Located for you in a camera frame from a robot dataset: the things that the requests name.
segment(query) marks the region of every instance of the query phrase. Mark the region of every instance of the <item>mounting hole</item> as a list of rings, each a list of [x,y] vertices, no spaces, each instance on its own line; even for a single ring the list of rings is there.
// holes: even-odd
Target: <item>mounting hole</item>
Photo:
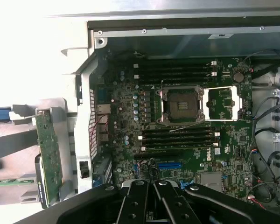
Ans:
[[[98,40],[98,43],[99,43],[99,44],[103,44],[104,42],[105,42],[104,39],[99,39],[99,40]]]
[[[187,219],[187,218],[189,218],[189,215],[188,214],[182,214],[182,218]]]
[[[143,181],[137,181],[136,185],[143,185],[144,182]]]
[[[176,203],[175,203],[175,206],[176,206],[176,207],[181,207],[181,206],[182,206],[182,203],[176,202]]]
[[[129,219],[134,219],[134,218],[136,218],[136,215],[135,214],[129,214],[128,216],[127,216]]]
[[[110,187],[105,188],[105,190],[113,190],[113,189],[114,189],[113,186],[110,186]]]

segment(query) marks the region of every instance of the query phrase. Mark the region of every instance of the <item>screw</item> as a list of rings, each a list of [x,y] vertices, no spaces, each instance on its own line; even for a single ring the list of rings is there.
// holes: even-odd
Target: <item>screw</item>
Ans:
[[[166,181],[160,181],[160,182],[159,182],[159,185],[161,185],[161,186],[165,186],[166,184],[167,184]]]
[[[191,186],[190,189],[191,189],[191,190],[199,190],[199,187],[197,187],[197,186]]]
[[[137,181],[136,185],[143,185],[144,182],[143,181]]]
[[[114,189],[113,186],[110,186],[110,187],[105,188],[105,190],[113,190],[113,189]]]

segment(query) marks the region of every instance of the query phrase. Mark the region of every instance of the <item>chip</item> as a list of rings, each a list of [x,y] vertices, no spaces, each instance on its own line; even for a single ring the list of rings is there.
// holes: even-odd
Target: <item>chip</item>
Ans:
[[[237,170],[243,170],[244,166],[242,164],[237,165]]]
[[[170,93],[168,96],[169,119],[197,118],[197,92]]]
[[[246,136],[240,135],[239,141],[240,141],[240,142],[245,142],[245,141],[246,141]]]

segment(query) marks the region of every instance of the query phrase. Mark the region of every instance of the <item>white label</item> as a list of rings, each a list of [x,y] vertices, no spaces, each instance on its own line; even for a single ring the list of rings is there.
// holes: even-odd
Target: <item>white label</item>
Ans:
[[[212,34],[209,36],[209,39],[228,39],[233,34]]]
[[[220,154],[221,154],[221,149],[215,148],[215,155],[220,155]]]
[[[207,156],[206,161],[211,161],[211,157],[210,157],[210,148],[208,148],[208,149],[206,150],[206,156]]]

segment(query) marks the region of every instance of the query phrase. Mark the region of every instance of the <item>pcie slot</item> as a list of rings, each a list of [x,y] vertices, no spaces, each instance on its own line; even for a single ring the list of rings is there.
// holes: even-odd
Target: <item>pcie slot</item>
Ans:
[[[159,170],[162,169],[180,169],[182,167],[181,162],[165,162],[158,164]]]

